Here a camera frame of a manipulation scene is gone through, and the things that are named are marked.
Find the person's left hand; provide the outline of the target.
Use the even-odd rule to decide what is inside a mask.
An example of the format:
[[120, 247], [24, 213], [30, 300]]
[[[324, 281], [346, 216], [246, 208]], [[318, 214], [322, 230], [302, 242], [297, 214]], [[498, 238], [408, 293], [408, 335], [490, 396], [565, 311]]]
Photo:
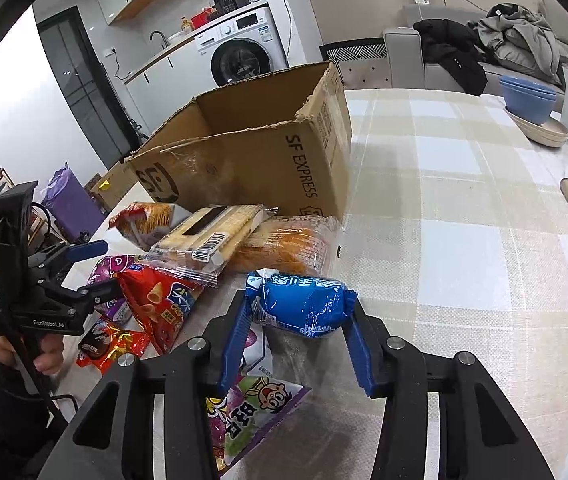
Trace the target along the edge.
[[[57, 374], [63, 366], [63, 336], [46, 334], [38, 341], [38, 346], [40, 350], [33, 361], [36, 370], [46, 376]], [[8, 339], [0, 336], [0, 362], [6, 366], [15, 367], [16, 355]]]

